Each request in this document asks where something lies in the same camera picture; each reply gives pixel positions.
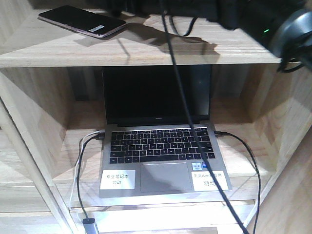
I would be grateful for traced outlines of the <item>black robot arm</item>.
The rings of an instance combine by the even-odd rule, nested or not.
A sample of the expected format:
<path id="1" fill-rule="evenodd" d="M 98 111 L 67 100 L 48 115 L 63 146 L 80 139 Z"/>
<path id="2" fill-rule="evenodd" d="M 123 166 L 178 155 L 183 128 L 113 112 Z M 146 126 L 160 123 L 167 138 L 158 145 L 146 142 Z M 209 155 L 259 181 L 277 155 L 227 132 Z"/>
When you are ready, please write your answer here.
<path id="1" fill-rule="evenodd" d="M 240 28 L 275 57 L 280 72 L 312 67 L 312 10 L 305 0 L 104 0 L 107 11 L 205 18 Z"/>

